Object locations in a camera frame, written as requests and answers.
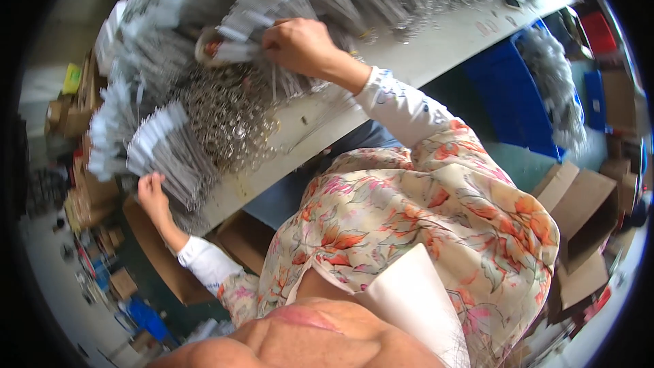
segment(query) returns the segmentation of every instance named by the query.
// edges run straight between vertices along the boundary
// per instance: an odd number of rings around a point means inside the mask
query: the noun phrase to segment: white table
[[[408,44],[397,43],[391,36],[383,36],[373,45],[361,45],[359,51],[368,64],[389,68],[393,70],[395,78],[421,87],[538,18],[573,2],[539,0],[537,8],[518,11],[498,0],[484,5],[481,10],[463,9],[446,15],[439,21],[438,29],[430,28]],[[312,122],[324,113],[328,105],[325,97],[318,95],[298,100],[278,111],[276,117],[281,128],[269,143],[272,146],[295,144],[313,127]],[[211,228],[367,119],[362,110],[350,108],[334,116],[290,153],[278,153],[276,158],[263,164],[254,174],[225,177],[205,207]]]

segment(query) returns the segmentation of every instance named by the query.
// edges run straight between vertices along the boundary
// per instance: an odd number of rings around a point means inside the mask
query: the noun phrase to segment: pants
[[[345,152],[358,148],[395,147],[402,147],[402,144],[380,123],[369,120],[331,146],[331,152],[321,161],[319,171],[327,170],[334,158]],[[302,168],[291,172],[246,204],[243,210],[277,230],[297,213],[302,195],[314,175],[314,170]]]

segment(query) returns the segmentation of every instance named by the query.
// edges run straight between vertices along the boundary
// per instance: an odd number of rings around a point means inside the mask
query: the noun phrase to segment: person
[[[245,209],[277,229],[261,276],[173,223],[165,178],[143,209],[237,330],[152,367],[496,366],[549,290],[559,230],[473,131],[388,70],[356,61],[314,20],[278,20],[267,56],[347,89],[374,121]]]

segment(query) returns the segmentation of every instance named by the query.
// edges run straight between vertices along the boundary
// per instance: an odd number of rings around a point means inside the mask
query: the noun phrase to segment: lips
[[[272,310],[264,319],[278,318],[286,323],[294,325],[304,325],[306,327],[315,327],[326,329],[335,333],[342,334],[336,326],[327,320],[323,315],[311,308],[299,305],[289,305]]]

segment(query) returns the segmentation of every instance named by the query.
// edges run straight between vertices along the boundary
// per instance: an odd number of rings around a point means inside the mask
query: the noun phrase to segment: red plastic container
[[[593,53],[611,53],[617,49],[616,40],[613,38],[611,29],[600,11],[582,17],[581,25],[586,32]]]

